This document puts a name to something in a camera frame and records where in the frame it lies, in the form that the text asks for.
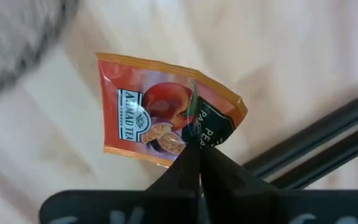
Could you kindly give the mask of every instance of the green leaf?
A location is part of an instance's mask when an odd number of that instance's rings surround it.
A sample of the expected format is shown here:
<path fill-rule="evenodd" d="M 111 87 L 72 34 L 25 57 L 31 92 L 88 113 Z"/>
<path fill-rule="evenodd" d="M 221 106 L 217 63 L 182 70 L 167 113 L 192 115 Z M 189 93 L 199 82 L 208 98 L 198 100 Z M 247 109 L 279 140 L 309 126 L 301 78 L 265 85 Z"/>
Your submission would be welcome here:
<path fill-rule="evenodd" d="M 191 98 L 190 105 L 187 108 L 186 113 L 183 113 L 180 116 L 190 117 L 192 115 L 195 115 L 197 110 L 197 99 L 198 99 L 197 86 L 196 83 L 193 82 L 193 97 Z"/>

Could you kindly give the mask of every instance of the orange packaging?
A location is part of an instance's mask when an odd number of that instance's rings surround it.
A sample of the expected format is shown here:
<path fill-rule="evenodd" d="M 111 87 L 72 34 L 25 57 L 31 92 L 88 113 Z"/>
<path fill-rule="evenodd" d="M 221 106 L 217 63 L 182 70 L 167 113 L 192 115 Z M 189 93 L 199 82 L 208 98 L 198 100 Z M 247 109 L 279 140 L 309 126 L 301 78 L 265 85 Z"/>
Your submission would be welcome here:
<path fill-rule="evenodd" d="M 104 151 L 169 166 L 186 143 L 224 142 L 247 114 L 242 98 L 197 70 L 96 54 Z"/>

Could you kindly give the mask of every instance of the black rod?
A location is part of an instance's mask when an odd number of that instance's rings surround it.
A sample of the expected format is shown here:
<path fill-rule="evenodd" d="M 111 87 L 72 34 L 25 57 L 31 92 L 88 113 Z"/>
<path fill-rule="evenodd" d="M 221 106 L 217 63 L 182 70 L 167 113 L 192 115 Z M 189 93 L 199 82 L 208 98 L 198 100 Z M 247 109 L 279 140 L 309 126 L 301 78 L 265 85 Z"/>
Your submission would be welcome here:
<path fill-rule="evenodd" d="M 303 189 L 358 156 L 358 131 L 320 152 L 271 184 L 279 189 Z"/>
<path fill-rule="evenodd" d="M 243 167 L 257 177 L 265 178 L 356 124 L 358 98 L 271 147 Z"/>

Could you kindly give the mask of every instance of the ahmad tea logo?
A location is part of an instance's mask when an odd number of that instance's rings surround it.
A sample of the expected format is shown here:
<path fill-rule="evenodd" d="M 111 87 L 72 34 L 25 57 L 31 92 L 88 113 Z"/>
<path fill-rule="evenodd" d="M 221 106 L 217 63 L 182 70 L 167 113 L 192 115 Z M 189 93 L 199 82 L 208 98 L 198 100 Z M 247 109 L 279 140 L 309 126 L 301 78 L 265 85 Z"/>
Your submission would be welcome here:
<path fill-rule="evenodd" d="M 150 115 L 142 107 L 143 93 L 118 89 L 118 135 L 120 139 L 140 142 L 140 135 L 151 125 Z"/>

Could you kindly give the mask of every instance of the fuzzy gray fabric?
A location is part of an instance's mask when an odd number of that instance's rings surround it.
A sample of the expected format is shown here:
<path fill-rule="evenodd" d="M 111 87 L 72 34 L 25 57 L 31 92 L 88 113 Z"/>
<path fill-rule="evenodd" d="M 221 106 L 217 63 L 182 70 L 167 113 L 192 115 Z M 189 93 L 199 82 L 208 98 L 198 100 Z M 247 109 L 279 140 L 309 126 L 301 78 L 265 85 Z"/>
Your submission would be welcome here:
<path fill-rule="evenodd" d="M 0 0 L 0 92 L 34 68 L 79 0 Z"/>

